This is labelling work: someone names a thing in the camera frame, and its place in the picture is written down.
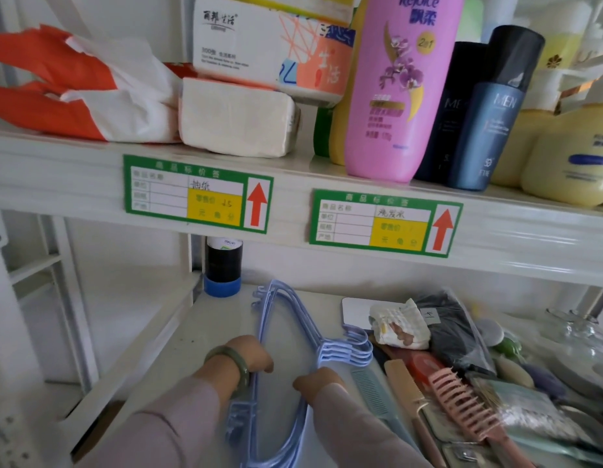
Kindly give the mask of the person's left hand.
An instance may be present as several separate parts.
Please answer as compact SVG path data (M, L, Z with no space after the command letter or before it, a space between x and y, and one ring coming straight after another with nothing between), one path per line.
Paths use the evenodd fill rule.
M257 354L259 352L267 352L258 338L252 335L243 335L233 338L229 340L225 346L235 351L243 359L250 373L256 372Z

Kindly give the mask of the person's right hand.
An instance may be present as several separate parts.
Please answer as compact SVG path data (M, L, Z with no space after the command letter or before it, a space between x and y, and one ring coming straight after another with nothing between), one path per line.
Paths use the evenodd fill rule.
M313 379L312 393L300 394L310 406L314 405L315 399L325 387L334 384L342 388L346 387L338 373L330 368L319 368L318 370L314 370L313 372L301 376L312 376Z

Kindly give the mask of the stack of blue clothes hangers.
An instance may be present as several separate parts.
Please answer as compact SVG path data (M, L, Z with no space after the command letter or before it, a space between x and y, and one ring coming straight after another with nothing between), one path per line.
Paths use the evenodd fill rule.
M259 286L253 293L256 302L252 309L259 314L257 337L264 343L274 308L282 305L290 315L301 336L302 349L311 355L311 369L328 362L344 363L353 368L365 368L373 359L372 344L367 333L359 327L342 325L343 338L326 338L314 323L310 313L295 290L279 280ZM294 468L302 448L303 434L308 421L308 403L300 399L291 420L290 431L273 456L259 457L259 383L258 374L242 372L241 382L228 406L225 438L235 448L238 468Z

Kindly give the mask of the person's left forearm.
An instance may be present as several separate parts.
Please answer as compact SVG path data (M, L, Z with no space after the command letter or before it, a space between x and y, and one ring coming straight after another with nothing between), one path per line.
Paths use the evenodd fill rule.
M191 468L243 371L250 374L235 351L215 348L195 375L132 414L74 468Z

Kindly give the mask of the person's right forearm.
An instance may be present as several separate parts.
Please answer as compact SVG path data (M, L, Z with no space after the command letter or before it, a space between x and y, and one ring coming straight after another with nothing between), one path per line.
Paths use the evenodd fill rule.
M319 390L312 409L314 431L338 468L433 468L340 384Z

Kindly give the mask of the grey-green comb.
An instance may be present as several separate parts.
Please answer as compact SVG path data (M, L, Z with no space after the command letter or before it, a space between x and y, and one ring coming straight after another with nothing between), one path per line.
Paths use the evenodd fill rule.
M416 441L401 422L397 407L375 373L367 368L353 368L351 375L369 411L381 420L399 439L409 444L416 452L421 454Z

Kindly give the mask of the wooden comb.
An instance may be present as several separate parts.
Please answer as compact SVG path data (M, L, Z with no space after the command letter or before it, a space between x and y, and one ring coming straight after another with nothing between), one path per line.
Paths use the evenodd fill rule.
M384 370L401 408L409 416L417 438L421 442L424 455L434 468L447 468L435 437L431 435L428 426L421 417L421 411L428 405L429 401L410 375L405 363L400 359L386 361Z

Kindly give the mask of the folded white printed cloth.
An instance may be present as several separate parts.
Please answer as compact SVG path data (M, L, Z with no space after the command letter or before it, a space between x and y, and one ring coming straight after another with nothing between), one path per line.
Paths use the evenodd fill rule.
M370 308L369 323L380 345L415 351L430 348L431 333L413 299L405 303L378 303Z

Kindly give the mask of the red round item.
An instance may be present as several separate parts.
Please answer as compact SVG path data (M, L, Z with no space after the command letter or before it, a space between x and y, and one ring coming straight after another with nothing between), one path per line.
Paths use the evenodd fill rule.
M423 385L430 385L430 376L435 372L446 369L446 366L425 351L412 351L406 367L412 377Z

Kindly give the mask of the dark cloth in plastic bag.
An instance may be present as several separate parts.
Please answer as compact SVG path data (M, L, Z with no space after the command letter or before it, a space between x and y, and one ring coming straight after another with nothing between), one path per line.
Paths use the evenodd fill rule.
M481 333L453 290L425 292L414 297L414 302L430 330L430 352L434 357L460 376L467 372L497 376Z

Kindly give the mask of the pink vented hair brush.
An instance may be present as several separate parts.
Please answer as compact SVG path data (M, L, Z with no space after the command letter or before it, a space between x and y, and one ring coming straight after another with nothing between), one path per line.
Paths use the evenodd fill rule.
M441 407L471 441L500 446L511 468L537 468L508 436L496 413L451 368L434 372L428 381Z

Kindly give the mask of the green price label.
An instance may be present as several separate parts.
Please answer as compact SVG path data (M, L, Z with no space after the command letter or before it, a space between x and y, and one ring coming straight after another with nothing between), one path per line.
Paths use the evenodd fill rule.
M462 211L456 202L315 189L308 241L446 259Z
M127 213L267 234L271 176L137 155L123 170Z

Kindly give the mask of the green and white round item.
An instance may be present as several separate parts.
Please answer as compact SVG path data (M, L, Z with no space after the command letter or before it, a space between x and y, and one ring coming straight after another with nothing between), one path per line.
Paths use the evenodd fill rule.
M518 361L522 357L520 341L511 332L507 333L500 323L493 319L481 318L475 321L475 325L486 347L508 359Z

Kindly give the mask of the beige soap bar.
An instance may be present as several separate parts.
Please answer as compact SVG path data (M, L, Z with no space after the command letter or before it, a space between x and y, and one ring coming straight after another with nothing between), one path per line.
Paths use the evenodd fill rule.
M499 377L500 380L530 390L535 389L533 378L520 364L501 356L494 358L494 365L497 377Z

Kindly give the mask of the teal packaged item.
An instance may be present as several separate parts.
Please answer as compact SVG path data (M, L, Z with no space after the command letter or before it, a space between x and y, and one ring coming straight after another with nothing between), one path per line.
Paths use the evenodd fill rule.
M596 445L546 394L486 377L469 376L468 381L506 429L573 445Z

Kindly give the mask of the small green bottle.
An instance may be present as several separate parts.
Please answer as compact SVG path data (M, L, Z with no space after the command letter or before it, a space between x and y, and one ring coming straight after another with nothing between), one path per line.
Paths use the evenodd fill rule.
M316 156L329 158L329 136L333 110L334 107L317 109L313 130L313 150Z

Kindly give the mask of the purple soft item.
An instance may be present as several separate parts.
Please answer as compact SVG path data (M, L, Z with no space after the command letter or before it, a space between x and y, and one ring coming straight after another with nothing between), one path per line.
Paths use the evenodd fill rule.
M565 385L549 370L530 363L519 364L532 378L535 388L552 400L563 400L567 396Z

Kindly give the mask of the plain white tissue pack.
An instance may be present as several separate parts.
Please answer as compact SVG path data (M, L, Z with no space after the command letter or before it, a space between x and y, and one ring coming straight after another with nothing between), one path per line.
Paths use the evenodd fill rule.
M301 112L287 94L184 78L179 135L190 147L221 155L280 158L294 151Z

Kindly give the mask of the white shelf rack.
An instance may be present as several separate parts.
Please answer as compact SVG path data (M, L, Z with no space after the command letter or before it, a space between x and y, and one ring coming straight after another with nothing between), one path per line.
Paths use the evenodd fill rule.
M277 160L215 157L204 151L180 146L145 146L128 143L97 143L35 135L0 129L0 212L36 213L51 220L73 218L144 229L162 229L185 234L227 235L222 229L171 219L133 215L125 211L123 157L180 159L188 164L258 173L274 178L274 199L268 233L242 232L246 241L265 242L316 251L308 243L313 191L355 191L376 195L421 198L463 205L457 244L446 263L437 258L393 256L406 262L453 269L520 275L603 288L603 207L581 209L528 197L516 189L491 188L483 194L452 191L438 185L400 185L347 176L344 169L317 162L309 155ZM144 356L155 346L167 325L177 320L174 334L139 382L126 410L133 410L149 396L157 396L189 370L196 369L211 346L225 336L247 330L251 292L243 288L238 298L199 297L183 314L184 299L192 297L200 275L192 272L164 293L165 302L135 336L109 372L62 421L52 417L38 425L31 421L34 408L26 412L25 390L19 389L16 373L34 365L32 341L21 310L8 304L8 277L0 256L0 375L9 387L3 389L0 409L14 416L0 422L0 468L71 468L70 452L84 437L104 406L131 377Z

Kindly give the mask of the clear glass ware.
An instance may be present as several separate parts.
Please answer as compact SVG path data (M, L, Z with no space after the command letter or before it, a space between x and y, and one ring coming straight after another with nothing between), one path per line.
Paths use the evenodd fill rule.
M603 331L594 318L582 318L573 311L547 308L542 316L542 338L562 346L566 355L582 358L603 377Z

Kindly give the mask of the black toiletry bottle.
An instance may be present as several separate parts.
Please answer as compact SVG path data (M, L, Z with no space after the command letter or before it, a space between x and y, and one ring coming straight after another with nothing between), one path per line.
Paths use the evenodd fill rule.
M415 179L446 184L468 111L481 77L487 44L456 42L430 140Z

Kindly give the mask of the pink shampoo bottle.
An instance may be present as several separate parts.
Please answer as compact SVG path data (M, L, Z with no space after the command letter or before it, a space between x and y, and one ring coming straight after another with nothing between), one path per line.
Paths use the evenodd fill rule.
M368 0L344 142L350 176L410 182L422 162L465 0Z

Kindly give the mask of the printed white tissue pack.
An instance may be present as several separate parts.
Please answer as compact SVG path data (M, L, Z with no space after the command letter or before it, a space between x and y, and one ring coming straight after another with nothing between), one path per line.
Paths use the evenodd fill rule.
M237 0L196 0L192 63L203 77L333 106L343 97L355 30Z

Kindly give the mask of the orange rubber gloves packet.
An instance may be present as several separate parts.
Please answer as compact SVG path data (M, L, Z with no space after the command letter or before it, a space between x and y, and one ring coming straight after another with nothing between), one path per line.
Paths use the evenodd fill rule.
M0 86L0 119L39 133L177 143L182 81L142 38L90 40L49 25L0 33L0 63L32 73Z

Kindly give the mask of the cream lotion bottle blue label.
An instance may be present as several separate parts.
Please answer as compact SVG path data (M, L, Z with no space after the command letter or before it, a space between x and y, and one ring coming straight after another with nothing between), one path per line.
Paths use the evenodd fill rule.
M603 76L580 108L559 115L539 136L520 187L555 202L589 208L603 204Z

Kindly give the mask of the pale green bottle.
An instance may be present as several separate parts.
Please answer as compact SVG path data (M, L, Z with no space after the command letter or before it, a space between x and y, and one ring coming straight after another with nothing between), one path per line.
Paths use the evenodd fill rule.
M481 43L484 19L482 0L464 0L456 42Z

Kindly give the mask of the white bottle yellow label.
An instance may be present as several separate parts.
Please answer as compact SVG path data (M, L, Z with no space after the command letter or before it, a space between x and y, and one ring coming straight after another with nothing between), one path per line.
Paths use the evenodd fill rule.
M593 3L588 0L545 0L538 6L524 7L515 18L545 39L524 110L555 110L563 75L571 69L593 11Z

